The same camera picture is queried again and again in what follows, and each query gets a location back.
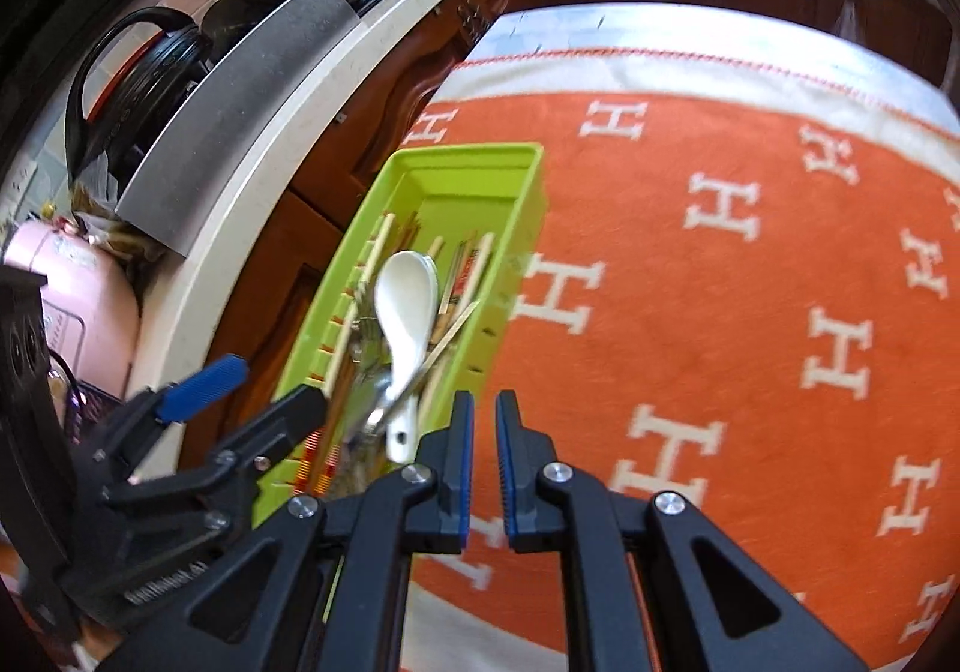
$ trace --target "stainless steel panel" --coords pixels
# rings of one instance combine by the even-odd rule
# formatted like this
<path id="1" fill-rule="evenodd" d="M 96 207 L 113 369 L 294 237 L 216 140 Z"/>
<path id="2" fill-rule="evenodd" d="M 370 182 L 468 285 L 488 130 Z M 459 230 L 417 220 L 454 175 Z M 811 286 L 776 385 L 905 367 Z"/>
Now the stainless steel panel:
<path id="1" fill-rule="evenodd" d="M 345 0 L 288 0 L 174 114 L 117 214 L 186 256 L 234 170 L 306 74 L 360 22 Z"/>

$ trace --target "chopstick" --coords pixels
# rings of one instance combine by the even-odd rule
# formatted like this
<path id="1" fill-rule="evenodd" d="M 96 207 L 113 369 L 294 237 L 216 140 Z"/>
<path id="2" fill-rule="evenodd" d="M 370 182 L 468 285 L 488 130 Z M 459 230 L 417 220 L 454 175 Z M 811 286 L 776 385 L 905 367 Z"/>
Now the chopstick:
<path id="1" fill-rule="evenodd" d="M 470 238 L 464 242 L 464 252 L 460 258 L 458 268 L 456 271 L 451 271 L 454 277 L 453 287 L 448 302 L 446 303 L 445 312 L 437 317 L 437 322 L 434 324 L 433 333 L 430 335 L 431 343 L 440 341 L 440 338 L 446 333 L 446 329 L 450 327 L 450 323 L 456 319 L 457 308 L 460 306 L 464 290 L 467 288 L 467 278 L 470 274 L 470 268 L 476 258 L 474 244 L 475 237 L 470 236 Z"/>
<path id="2" fill-rule="evenodd" d="M 376 240 L 373 241 L 373 248 L 360 274 L 360 282 L 357 285 L 357 289 L 360 288 L 360 286 L 368 288 L 370 285 L 370 281 L 373 279 L 373 273 L 376 271 L 376 266 L 383 254 L 383 247 L 387 244 L 387 238 L 390 237 L 390 231 L 394 226 L 396 218 L 397 215 L 392 213 L 387 214 L 383 218 L 383 223 L 381 223 L 380 229 L 376 234 Z M 323 392 L 329 400 L 326 421 L 323 428 L 314 431 L 310 436 L 306 437 L 304 441 L 304 454 L 301 457 L 301 465 L 296 470 L 296 477 L 294 478 L 294 494 L 304 493 L 306 490 L 310 490 L 310 492 L 313 493 L 313 489 L 320 483 L 320 480 L 323 479 L 323 466 L 326 465 L 326 460 L 328 459 L 326 452 L 330 447 L 339 415 L 342 413 L 344 404 L 346 403 L 346 398 L 340 399 L 338 394 L 337 401 L 340 402 L 339 406 L 334 404 L 334 389 L 337 386 L 340 365 L 344 360 L 344 355 L 347 354 L 350 329 L 352 329 L 353 321 L 356 317 L 357 304 L 354 299 L 349 307 L 347 307 L 347 317 L 344 317 L 343 325 L 340 327 L 340 333 L 337 334 L 337 343 L 333 348 L 333 354 L 330 356 L 330 362 L 326 367 L 326 372 L 323 374 Z"/>
<path id="3" fill-rule="evenodd" d="M 434 360 L 437 359 L 437 355 L 439 355 L 438 350 L 443 350 L 440 345 L 445 344 L 446 346 L 449 344 L 453 337 L 456 336 L 460 328 L 463 327 L 469 316 L 473 313 L 473 310 L 477 308 L 479 301 L 475 300 L 475 298 L 478 290 L 480 290 L 480 280 L 483 279 L 484 271 L 486 271 L 487 264 L 490 261 L 490 256 L 493 253 L 494 240 L 496 240 L 496 236 L 494 236 L 493 233 L 485 233 L 483 238 L 480 240 L 476 255 L 473 258 L 473 263 L 467 272 L 467 281 L 464 284 L 463 294 L 460 298 L 460 301 L 457 303 L 456 310 L 453 313 L 456 317 L 456 320 L 454 321 L 453 326 L 450 327 L 445 333 L 445 336 L 443 336 L 443 338 L 438 342 L 433 352 L 427 356 L 428 361 L 431 357 L 433 357 Z M 427 412 L 429 412 L 430 407 L 433 404 L 433 398 L 437 394 L 438 388 L 440 387 L 440 381 L 443 380 L 443 375 L 445 375 L 446 371 L 448 370 L 449 364 L 450 356 L 443 355 L 439 364 L 436 365 L 432 371 L 430 371 L 430 367 L 426 367 L 425 369 L 429 372 L 429 378 L 427 379 L 424 392 L 421 394 L 421 398 L 419 399 L 419 406 L 416 408 L 416 418 L 418 419 L 419 427 L 424 426 L 424 416 Z"/>
<path id="4" fill-rule="evenodd" d="M 487 261 L 490 259 L 493 251 L 493 233 L 485 233 L 477 245 L 476 255 L 474 255 L 472 264 L 467 276 L 467 284 L 464 285 L 464 293 L 460 296 L 460 301 L 453 313 L 453 317 L 459 317 L 470 303 L 473 303 L 474 296 L 480 288 L 480 280 L 483 278 L 484 269 L 487 267 Z"/>
<path id="5" fill-rule="evenodd" d="M 443 285 L 443 298 L 440 299 L 440 309 L 438 314 L 446 314 L 450 306 L 450 296 L 453 295 L 453 286 L 457 282 L 457 275 L 460 273 L 460 264 L 464 259 L 464 252 L 467 249 L 467 242 L 460 242 L 453 253 L 453 263 L 450 264 L 450 271 L 446 276 L 446 283 Z"/>
<path id="6" fill-rule="evenodd" d="M 438 236 L 433 240 L 433 242 L 431 242 L 429 250 L 426 251 L 427 257 L 434 261 L 437 260 L 437 256 L 440 254 L 442 249 L 443 236 Z"/>
<path id="7" fill-rule="evenodd" d="M 400 234 L 397 234 L 397 240 L 391 245 L 390 252 L 387 253 L 387 256 L 396 255 L 397 252 L 402 250 L 409 250 L 420 229 L 421 225 L 419 224 L 418 215 L 416 212 L 411 212 L 410 216 L 406 218 L 406 221 L 400 226 Z"/>

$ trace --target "kitchen counter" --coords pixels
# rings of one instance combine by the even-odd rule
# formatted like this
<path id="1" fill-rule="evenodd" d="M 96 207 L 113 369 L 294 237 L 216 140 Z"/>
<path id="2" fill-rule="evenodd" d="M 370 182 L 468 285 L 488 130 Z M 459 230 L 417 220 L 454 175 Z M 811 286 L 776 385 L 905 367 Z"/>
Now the kitchen counter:
<path id="1" fill-rule="evenodd" d="M 233 284 L 311 146 L 377 63 L 441 1 L 382 1 L 311 71 L 272 118 L 220 195 L 189 256 L 167 258 L 148 290 L 130 394 L 145 386 L 178 381 L 203 365 Z M 676 9 L 680 15 L 685 13 L 683 7 Z M 771 31 L 785 25 L 769 22 Z M 868 73 L 881 58 L 862 53 L 862 70 Z M 807 66 L 798 55 L 797 70 L 805 71 Z M 902 73 L 908 81 L 925 86 L 925 95 L 932 98 L 936 116 L 928 122 L 960 133 L 946 100 L 918 77 Z M 891 100 L 896 105 L 895 95 Z M 173 471 L 181 436 L 179 427 L 172 427 L 141 474 Z"/>

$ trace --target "black pot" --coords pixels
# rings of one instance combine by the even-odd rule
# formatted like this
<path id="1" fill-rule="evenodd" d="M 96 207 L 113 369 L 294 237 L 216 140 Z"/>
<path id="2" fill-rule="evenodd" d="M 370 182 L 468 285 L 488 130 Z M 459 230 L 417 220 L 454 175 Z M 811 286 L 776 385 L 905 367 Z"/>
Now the black pot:
<path id="1" fill-rule="evenodd" d="M 83 115 L 83 84 L 110 42 L 147 22 L 160 32 L 118 71 L 90 116 Z M 167 122 L 209 73 L 210 40 L 184 12 L 165 7 L 128 14 L 101 38 L 80 63 L 66 103 L 66 165 L 72 185 L 90 163 L 107 153 L 107 170 L 123 193 Z"/>

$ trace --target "wall outlet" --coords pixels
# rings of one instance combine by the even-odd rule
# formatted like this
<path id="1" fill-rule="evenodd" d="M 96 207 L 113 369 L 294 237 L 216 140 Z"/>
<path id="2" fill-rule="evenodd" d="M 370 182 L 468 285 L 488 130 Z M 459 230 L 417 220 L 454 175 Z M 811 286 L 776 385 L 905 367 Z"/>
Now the wall outlet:
<path id="1" fill-rule="evenodd" d="M 27 188 L 37 172 L 37 161 L 18 160 L 13 164 L 0 192 L 0 241 L 6 240 L 17 210 L 27 197 Z"/>

